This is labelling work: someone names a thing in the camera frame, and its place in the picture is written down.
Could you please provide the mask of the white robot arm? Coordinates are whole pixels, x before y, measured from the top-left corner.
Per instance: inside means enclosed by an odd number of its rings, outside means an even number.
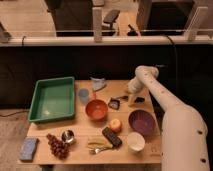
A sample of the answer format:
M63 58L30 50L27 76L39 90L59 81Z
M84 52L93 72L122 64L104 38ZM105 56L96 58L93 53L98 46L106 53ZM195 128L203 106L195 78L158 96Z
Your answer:
M184 103L158 80L159 70L138 66L127 84L129 103L146 87L164 110L162 171L211 171L207 147L208 128L201 114Z

